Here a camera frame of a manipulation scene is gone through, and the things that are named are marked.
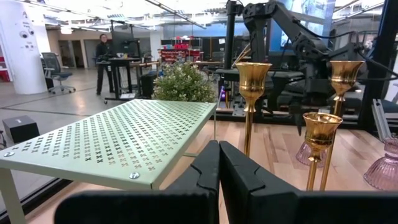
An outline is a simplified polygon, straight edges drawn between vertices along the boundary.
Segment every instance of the person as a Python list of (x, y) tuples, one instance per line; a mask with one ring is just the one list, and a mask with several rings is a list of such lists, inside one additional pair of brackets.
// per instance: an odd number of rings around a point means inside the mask
[[(111, 53), (109, 45), (106, 43), (108, 41), (108, 37), (106, 36), (106, 34), (101, 34), (99, 36), (99, 39), (101, 40), (101, 42), (97, 45), (97, 48), (95, 50), (95, 57), (96, 57), (97, 62), (100, 62), (100, 56)], [(102, 82), (104, 79), (104, 69), (106, 70), (106, 74), (108, 75), (109, 92), (114, 93), (112, 73), (111, 73), (111, 71), (109, 71), (108, 65), (97, 64), (97, 68), (98, 68), (98, 79), (97, 79), (96, 94), (100, 95), (101, 91), (102, 91)]]

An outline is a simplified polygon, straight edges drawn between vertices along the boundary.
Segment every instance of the pink glass vase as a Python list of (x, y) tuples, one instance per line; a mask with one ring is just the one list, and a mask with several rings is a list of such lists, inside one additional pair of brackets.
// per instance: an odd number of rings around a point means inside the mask
[[(305, 142), (300, 146), (296, 154), (296, 159), (304, 165), (311, 165), (311, 161), (308, 159), (311, 155), (311, 148)], [(321, 162), (317, 162), (317, 167), (323, 167), (325, 165), (326, 151), (321, 152)]]
[(384, 157), (374, 162), (363, 177), (377, 189), (398, 190), (398, 139), (386, 138), (384, 150)]

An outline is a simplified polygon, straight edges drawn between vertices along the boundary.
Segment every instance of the perforated metal table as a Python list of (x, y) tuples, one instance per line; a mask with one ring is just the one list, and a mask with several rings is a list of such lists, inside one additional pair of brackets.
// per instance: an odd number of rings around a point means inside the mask
[(0, 190), (25, 223), (10, 169), (124, 190), (158, 189), (215, 103), (132, 100), (0, 151)]

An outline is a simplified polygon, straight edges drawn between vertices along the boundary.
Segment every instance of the green shrub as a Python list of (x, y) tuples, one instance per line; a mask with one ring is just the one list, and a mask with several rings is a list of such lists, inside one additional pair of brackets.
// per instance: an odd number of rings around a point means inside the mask
[(152, 99), (190, 102), (214, 102), (215, 91), (203, 79), (197, 66), (175, 63), (164, 69), (164, 76), (155, 80)]

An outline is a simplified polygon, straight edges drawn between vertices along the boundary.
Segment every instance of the gold candle holder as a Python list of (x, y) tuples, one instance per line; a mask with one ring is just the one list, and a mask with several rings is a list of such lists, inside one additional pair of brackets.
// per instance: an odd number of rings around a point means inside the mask
[(244, 111), (246, 112), (246, 126), (244, 135), (244, 153), (250, 155), (251, 126), (253, 114), (256, 112), (254, 104), (262, 96), (265, 89), (266, 75), (272, 64), (239, 62), (236, 67), (239, 70), (239, 93), (246, 100)]
[(307, 190), (313, 190), (315, 175), (317, 173), (317, 163), (321, 161), (320, 153), (333, 144), (334, 133), (337, 127), (343, 122), (338, 116), (325, 113), (305, 113), (303, 114), (307, 130), (305, 132), (305, 143), (311, 148), (310, 172), (307, 180)]
[[(335, 110), (334, 115), (343, 117), (341, 114), (341, 107), (344, 102), (344, 94), (354, 86), (356, 82), (356, 76), (358, 74), (359, 68), (364, 63), (363, 61), (330, 61), (332, 75), (331, 75), (331, 85), (336, 91), (335, 97)], [(321, 186), (320, 190), (325, 190), (326, 182), (328, 180), (329, 167), (331, 162), (331, 154), (333, 152), (333, 144), (327, 150), (325, 165), (323, 166)]]

